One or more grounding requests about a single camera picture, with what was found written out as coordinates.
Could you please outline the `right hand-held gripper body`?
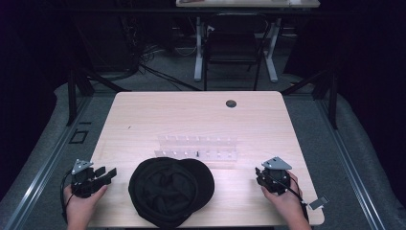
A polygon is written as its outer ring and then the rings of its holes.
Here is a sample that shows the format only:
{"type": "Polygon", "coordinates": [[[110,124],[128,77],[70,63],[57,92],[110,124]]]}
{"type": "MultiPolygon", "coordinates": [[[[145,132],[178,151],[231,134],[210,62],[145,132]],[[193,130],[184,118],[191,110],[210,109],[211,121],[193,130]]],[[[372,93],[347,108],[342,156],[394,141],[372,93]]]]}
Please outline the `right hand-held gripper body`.
{"type": "Polygon", "coordinates": [[[271,194],[281,195],[290,188],[290,175],[287,172],[292,167],[276,156],[261,163],[263,166],[263,187],[271,194]]]}

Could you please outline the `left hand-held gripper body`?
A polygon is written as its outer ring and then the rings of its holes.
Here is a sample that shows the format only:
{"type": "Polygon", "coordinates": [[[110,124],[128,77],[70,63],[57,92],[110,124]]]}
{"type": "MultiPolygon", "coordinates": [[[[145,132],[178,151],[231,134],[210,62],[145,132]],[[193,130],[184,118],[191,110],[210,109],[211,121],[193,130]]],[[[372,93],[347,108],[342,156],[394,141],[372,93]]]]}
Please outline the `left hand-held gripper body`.
{"type": "Polygon", "coordinates": [[[105,174],[96,177],[92,162],[77,159],[71,171],[73,194],[81,198],[87,198],[94,194],[103,185],[111,183],[111,180],[105,181],[103,179],[107,173],[105,171],[105,174]]]}

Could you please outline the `person's left hand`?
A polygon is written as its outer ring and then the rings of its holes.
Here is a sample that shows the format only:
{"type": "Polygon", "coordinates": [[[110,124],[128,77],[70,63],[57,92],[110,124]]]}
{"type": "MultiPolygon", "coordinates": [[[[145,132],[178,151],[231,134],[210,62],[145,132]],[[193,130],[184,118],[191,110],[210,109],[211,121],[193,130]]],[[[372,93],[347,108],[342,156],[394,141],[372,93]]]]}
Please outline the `person's left hand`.
{"type": "Polygon", "coordinates": [[[64,188],[64,201],[66,205],[67,230],[86,230],[94,215],[99,200],[108,187],[102,186],[97,192],[87,198],[77,197],[72,193],[70,185],[64,188]]]}

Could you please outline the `person's right hand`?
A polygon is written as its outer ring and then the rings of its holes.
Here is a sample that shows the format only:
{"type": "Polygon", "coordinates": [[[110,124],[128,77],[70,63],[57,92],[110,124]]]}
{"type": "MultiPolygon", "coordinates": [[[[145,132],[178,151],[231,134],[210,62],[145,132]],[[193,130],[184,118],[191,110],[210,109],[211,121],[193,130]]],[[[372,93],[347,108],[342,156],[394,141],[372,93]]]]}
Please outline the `person's right hand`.
{"type": "Polygon", "coordinates": [[[274,195],[269,193],[265,187],[262,187],[261,190],[287,224],[296,224],[300,221],[307,223],[301,201],[292,192],[274,195]]]}

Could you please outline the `black cap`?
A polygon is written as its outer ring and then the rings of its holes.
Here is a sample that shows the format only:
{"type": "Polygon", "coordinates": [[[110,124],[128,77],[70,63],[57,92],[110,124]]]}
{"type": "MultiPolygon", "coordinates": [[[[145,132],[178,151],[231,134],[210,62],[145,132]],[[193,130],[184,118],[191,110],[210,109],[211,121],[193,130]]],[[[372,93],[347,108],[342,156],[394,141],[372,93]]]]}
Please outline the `black cap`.
{"type": "Polygon", "coordinates": [[[128,192],[140,217],[159,228],[175,228],[211,200],[214,177],[199,160],[155,157],[136,168],[128,192]]]}

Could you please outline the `clear acrylic rack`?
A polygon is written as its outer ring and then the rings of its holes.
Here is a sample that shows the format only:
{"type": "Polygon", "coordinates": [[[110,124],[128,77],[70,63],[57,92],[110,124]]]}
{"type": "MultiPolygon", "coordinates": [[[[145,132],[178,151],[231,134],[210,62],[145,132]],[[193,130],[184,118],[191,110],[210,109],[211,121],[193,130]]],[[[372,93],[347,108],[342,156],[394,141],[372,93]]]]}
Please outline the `clear acrylic rack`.
{"type": "Polygon", "coordinates": [[[213,136],[159,136],[157,157],[205,162],[237,160],[237,138],[213,136]]]}

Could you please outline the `black metal stand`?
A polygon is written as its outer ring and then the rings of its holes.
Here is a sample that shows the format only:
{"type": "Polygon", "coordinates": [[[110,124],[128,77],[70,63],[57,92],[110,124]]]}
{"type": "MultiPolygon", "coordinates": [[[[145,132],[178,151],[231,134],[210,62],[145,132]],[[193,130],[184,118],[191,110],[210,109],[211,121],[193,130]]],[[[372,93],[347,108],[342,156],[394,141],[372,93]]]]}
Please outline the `black metal stand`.
{"type": "Polygon", "coordinates": [[[70,126],[78,117],[77,89],[85,97],[91,97],[95,93],[95,89],[91,85],[90,80],[97,81],[116,93],[128,92],[128,89],[120,87],[88,68],[72,65],[69,68],[69,74],[67,77],[69,105],[68,126],[70,126]]]}
{"type": "Polygon", "coordinates": [[[315,83],[311,93],[314,100],[322,100],[325,95],[328,95],[327,118],[332,127],[337,129],[336,110],[338,99],[338,76],[334,70],[322,70],[309,78],[300,80],[287,89],[284,89],[282,94],[284,96],[290,95],[310,83],[315,83]]]}

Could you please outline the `black folding chair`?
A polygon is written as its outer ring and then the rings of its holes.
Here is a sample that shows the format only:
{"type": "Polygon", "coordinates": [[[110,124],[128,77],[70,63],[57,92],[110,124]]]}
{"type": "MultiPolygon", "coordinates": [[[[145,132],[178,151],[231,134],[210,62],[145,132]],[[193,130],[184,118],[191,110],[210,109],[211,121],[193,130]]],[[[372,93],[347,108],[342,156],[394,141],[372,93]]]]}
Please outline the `black folding chair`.
{"type": "Polygon", "coordinates": [[[253,90],[257,89],[264,43],[270,31],[261,13],[218,13],[206,21],[203,49],[203,88],[208,88],[210,64],[257,66],[253,90]]]}

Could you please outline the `white-legged desk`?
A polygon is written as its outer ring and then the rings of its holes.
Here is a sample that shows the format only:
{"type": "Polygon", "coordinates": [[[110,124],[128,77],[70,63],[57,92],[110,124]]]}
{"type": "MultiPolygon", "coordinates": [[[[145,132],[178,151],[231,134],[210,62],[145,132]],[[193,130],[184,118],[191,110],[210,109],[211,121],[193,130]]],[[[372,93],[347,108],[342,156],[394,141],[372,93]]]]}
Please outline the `white-legged desk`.
{"type": "MultiPolygon", "coordinates": [[[[233,9],[246,8],[249,10],[299,10],[300,12],[310,11],[320,7],[319,0],[176,0],[176,6],[182,8],[217,8],[233,9]]],[[[277,82],[278,76],[273,62],[273,53],[278,40],[281,27],[281,19],[277,18],[271,22],[269,45],[264,52],[265,63],[271,82],[277,82]]]]}

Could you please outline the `aluminium floor rail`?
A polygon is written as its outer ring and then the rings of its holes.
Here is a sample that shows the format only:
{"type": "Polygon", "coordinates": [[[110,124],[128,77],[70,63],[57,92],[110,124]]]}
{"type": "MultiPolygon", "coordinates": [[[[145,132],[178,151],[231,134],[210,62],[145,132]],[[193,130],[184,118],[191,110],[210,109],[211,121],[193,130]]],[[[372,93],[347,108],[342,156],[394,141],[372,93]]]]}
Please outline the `aluminium floor rail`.
{"type": "Polygon", "coordinates": [[[372,198],[366,189],[358,170],[355,168],[355,165],[350,158],[350,153],[339,130],[335,129],[330,123],[327,115],[327,106],[324,102],[316,101],[315,103],[319,112],[321,113],[324,123],[327,126],[328,132],[332,136],[332,139],[338,149],[339,160],[364,213],[367,223],[369,224],[371,230],[387,230],[376,210],[375,205],[372,202],[372,198]]]}
{"type": "Polygon", "coordinates": [[[60,204],[60,184],[77,159],[91,158],[98,120],[91,115],[93,98],[79,101],[79,115],[67,125],[64,101],[57,104],[50,123],[0,201],[0,230],[65,230],[60,204]]]}

